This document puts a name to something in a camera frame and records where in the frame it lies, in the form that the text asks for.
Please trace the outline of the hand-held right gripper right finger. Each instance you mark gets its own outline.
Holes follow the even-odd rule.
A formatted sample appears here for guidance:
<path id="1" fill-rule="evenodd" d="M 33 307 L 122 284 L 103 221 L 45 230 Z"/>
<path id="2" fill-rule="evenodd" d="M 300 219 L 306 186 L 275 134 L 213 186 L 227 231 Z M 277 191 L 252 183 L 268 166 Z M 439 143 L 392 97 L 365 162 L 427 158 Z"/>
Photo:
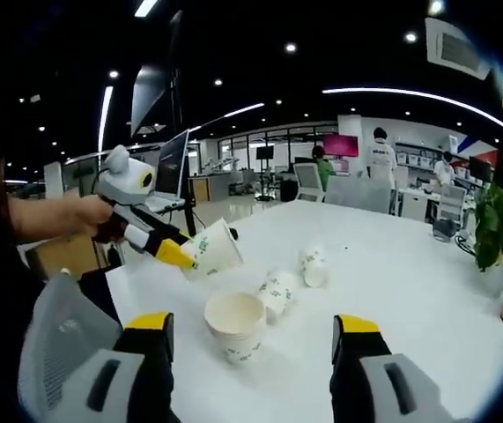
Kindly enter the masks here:
<path id="1" fill-rule="evenodd" d="M 379 326 L 334 316 L 329 391 L 335 422 L 451 422 L 440 388 L 403 354 L 392 353 Z"/>

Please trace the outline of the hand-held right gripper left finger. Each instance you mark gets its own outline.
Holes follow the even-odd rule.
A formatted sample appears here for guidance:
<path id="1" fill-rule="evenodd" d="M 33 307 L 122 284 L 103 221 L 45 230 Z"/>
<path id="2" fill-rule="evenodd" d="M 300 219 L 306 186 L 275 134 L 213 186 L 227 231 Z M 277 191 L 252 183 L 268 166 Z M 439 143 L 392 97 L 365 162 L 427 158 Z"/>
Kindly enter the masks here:
<path id="1" fill-rule="evenodd" d="M 173 362 L 174 314 L 136 317 L 70 376 L 70 421 L 178 422 Z"/>

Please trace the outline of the person's left hand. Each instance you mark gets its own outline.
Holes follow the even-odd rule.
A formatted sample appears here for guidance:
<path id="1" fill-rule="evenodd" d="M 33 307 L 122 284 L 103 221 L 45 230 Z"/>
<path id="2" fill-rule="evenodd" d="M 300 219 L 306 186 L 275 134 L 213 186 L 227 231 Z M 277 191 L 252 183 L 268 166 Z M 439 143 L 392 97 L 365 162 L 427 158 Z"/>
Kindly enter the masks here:
<path id="1" fill-rule="evenodd" d="M 97 195 L 77 199 L 75 216 L 78 229 L 97 242 L 107 243 L 116 239 L 117 232 L 109 224 L 112 215 L 113 207 Z"/>

